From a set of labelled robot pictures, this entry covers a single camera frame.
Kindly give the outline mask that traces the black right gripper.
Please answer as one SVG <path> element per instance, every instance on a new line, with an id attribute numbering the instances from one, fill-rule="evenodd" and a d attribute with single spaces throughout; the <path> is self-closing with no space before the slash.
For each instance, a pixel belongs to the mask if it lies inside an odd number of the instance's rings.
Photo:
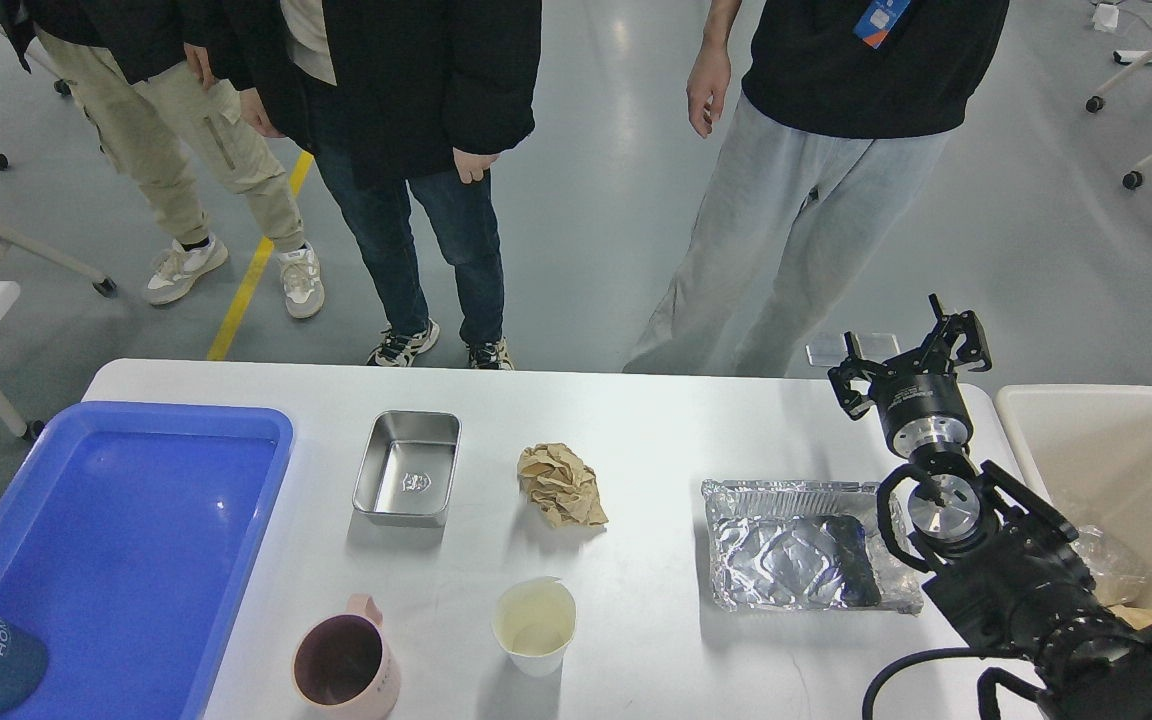
<path id="1" fill-rule="evenodd" d="M 851 420 L 859 420 L 876 406 L 884 441 L 893 454 L 911 458 L 927 445 L 952 445 L 964 450 L 973 434 L 972 420 L 957 386 L 957 367 L 988 372 L 993 366 L 983 325 L 973 310 L 947 313 L 937 293 L 929 295 L 935 324 L 922 342 L 884 361 L 865 359 L 855 333 L 844 333 L 846 356 L 828 370 L 838 406 Z M 867 393 L 852 382 L 870 382 Z"/>

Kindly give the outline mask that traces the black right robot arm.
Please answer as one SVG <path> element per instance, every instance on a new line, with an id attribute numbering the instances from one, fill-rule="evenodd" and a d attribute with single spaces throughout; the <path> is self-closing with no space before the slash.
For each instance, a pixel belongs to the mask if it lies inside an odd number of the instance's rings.
<path id="1" fill-rule="evenodd" d="M 846 357 L 829 369 L 838 406 L 859 419 L 874 407 L 884 442 L 902 464 L 879 483 L 884 546 L 909 568 L 964 641 L 902 657 L 867 685 L 861 717 L 900 670 L 941 659 L 1023 659 L 1033 685 L 987 667 L 975 683 L 978 714 L 1000 717 L 1006 689 L 1047 719 L 1152 719 L 1152 626 L 1134 629 L 1094 596 L 1094 579 L 1076 553 L 1078 530 L 1011 473 L 973 464 L 972 420 L 957 369 L 992 365 L 973 311 L 947 313 L 931 296 L 934 327 L 914 350 L 888 361 L 861 356 L 844 334 Z"/>

